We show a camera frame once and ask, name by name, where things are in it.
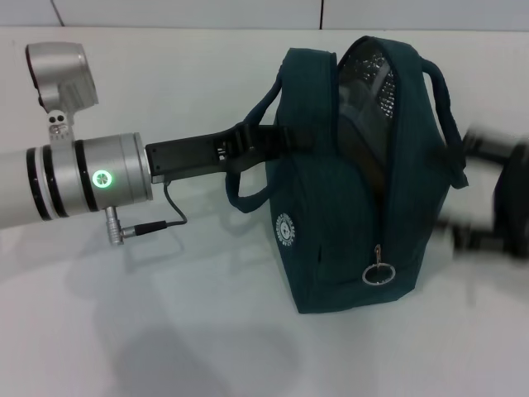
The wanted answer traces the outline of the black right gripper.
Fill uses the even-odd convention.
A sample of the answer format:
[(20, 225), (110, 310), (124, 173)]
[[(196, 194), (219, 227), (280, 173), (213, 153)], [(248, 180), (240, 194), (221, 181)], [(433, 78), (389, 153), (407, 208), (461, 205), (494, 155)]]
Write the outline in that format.
[[(438, 146), (429, 152), (431, 165), (447, 175), (463, 174), (464, 150)], [(448, 231), (455, 252), (486, 251), (528, 258), (528, 145), (517, 144), (498, 178), (494, 190), (494, 229), (469, 223), (438, 220), (437, 231)]]

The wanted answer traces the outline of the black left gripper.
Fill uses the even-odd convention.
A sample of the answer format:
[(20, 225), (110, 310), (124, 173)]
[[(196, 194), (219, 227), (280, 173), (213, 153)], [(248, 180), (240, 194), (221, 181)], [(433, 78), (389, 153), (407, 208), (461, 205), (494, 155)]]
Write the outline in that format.
[[(311, 151), (315, 138), (290, 127), (238, 123), (224, 132), (145, 146), (152, 184), (209, 175), (239, 174), (277, 160), (282, 151)], [(242, 151), (226, 155), (226, 151)]]

